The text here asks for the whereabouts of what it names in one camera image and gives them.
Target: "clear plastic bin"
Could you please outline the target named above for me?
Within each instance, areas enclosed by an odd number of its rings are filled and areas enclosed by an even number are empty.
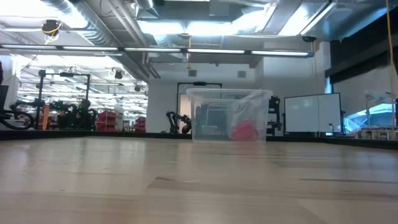
[[[192,88],[192,139],[266,141],[270,90]]]

